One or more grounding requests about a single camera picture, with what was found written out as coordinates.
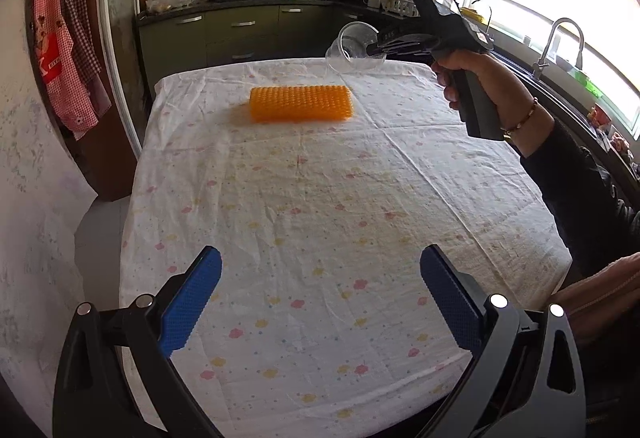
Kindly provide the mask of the dark sleeved right forearm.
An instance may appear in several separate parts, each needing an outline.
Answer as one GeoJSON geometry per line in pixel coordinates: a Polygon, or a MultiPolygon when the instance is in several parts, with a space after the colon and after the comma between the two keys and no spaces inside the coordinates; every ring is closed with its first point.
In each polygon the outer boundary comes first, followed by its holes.
{"type": "Polygon", "coordinates": [[[564,126],[555,125],[521,165],[538,186],[582,276],[639,252],[639,212],[624,202],[611,175],[564,126]]]}

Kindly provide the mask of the person's right hand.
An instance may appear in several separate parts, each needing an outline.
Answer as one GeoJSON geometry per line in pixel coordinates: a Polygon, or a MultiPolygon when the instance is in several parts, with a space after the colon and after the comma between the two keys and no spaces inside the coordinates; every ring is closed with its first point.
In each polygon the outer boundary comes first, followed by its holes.
{"type": "Polygon", "coordinates": [[[455,50],[431,65],[437,81],[444,87],[449,107],[458,110],[459,92],[452,80],[457,70],[471,71],[496,106],[500,124],[510,133],[511,143],[522,157],[530,157],[549,137],[554,126],[552,115],[501,62],[486,54],[455,50]]]}

